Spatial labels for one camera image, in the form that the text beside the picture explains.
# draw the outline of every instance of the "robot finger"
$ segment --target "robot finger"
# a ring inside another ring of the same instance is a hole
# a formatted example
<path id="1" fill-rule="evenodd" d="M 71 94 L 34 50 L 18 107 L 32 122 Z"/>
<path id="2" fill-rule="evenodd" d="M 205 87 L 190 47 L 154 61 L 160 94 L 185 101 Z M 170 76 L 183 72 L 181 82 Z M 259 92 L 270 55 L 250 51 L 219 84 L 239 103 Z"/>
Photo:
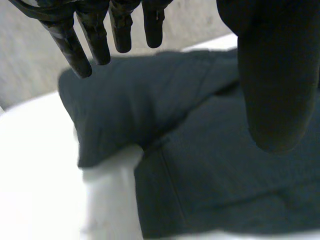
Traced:
<path id="1" fill-rule="evenodd" d="M 165 8 L 172 1 L 173 0 L 142 1 L 146 43 L 152 49 L 158 48 L 162 44 Z"/>
<path id="2" fill-rule="evenodd" d="M 111 60 L 107 32 L 104 26 L 108 9 L 109 0 L 76 2 L 77 19 L 97 65 L 106 65 Z"/>
<path id="3" fill-rule="evenodd" d="M 131 50 L 131 13 L 139 6 L 141 0 L 111 0 L 109 15 L 115 48 L 119 53 Z"/>
<path id="4" fill-rule="evenodd" d="M 74 73 L 82 79 L 89 77 L 92 68 L 75 33 L 73 16 L 57 22 L 40 22 L 50 32 Z"/>

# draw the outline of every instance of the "gray wall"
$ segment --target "gray wall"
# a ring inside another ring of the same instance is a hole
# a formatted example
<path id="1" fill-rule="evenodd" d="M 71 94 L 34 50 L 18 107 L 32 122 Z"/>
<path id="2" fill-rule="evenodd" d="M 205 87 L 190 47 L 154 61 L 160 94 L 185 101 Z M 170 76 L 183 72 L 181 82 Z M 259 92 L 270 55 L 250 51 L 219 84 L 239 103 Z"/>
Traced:
<path id="1" fill-rule="evenodd" d="M 68 68 L 49 33 L 24 16 L 9 1 L 0 1 L 0 106 L 7 108 L 57 89 L 60 73 Z M 230 33 L 222 23 L 214 0 L 174 0 L 166 9 L 164 39 L 160 48 L 147 47 L 142 9 L 133 17 L 132 50 L 126 55 L 151 54 L 181 48 Z M 105 19 L 111 54 L 115 50 L 109 16 Z M 76 21 L 75 31 L 87 56 L 91 54 Z"/>

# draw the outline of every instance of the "fabric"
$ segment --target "fabric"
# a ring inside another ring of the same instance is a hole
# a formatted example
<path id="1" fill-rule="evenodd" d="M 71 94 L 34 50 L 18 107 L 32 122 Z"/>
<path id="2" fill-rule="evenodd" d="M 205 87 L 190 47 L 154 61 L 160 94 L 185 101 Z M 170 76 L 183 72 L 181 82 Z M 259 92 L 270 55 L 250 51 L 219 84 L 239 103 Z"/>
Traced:
<path id="1" fill-rule="evenodd" d="M 58 88 L 77 131 L 78 166 L 93 167 L 130 144 L 147 146 L 174 128 L 227 82 L 238 81 L 237 72 L 228 73 L 230 61 L 237 64 L 235 53 L 115 58 L 92 66 L 87 79 L 64 72 Z"/>
<path id="2" fill-rule="evenodd" d="M 320 228 L 319 94 L 301 143 L 268 154 L 248 131 L 237 65 L 237 50 L 165 52 L 60 77 L 79 167 L 142 146 L 134 176 L 144 238 Z"/>

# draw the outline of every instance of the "folded cloth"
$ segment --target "folded cloth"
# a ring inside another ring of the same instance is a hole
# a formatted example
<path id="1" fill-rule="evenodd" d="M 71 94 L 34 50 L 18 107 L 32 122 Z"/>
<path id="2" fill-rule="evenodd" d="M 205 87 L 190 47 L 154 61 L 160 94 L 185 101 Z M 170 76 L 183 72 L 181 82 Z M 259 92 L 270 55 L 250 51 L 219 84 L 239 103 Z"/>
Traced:
<path id="1" fill-rule="evenodd" d="M 188 112 L 226 83 L 236 50 L 164 52 L 112 59 L 92 66 L 78 79 L 71 70 L 58 83 L 60 98 L 74 122 L 80 168 L 93 167 L 130 144 L 149 145 L 181 122 Z"/>
<path id="2" fill-rule="evenodd" d="M 250 137 L 237 64 L 236 50 L 165 52 L 118 58 L 88 79 L 61 76 L 79 167 L 142 146 L 134 177 L 144 238 L 320 228 L 319 94 L 302 142 L 270 155 Z"/>

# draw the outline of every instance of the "white table surface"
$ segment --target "white table surface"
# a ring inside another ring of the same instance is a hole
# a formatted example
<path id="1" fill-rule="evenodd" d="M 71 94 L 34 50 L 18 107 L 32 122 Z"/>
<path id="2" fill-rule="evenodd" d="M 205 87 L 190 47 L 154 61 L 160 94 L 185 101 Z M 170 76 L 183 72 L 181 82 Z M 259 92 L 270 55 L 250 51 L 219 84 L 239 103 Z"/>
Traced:
<path id="1" fill-rule="evenodd" d="M 236 46 L 236 36 L 228 35 L 185 51 Z M 0 116 L 0 239 L 141 240 L 133 174 L 141 156 L 132 146 L 99 167 L 78 169 L 73 122 L 57 92 L 7 110 Z M 320 233 L 259 238 L 211 232 L 173 239 L 315 240 Z"/>

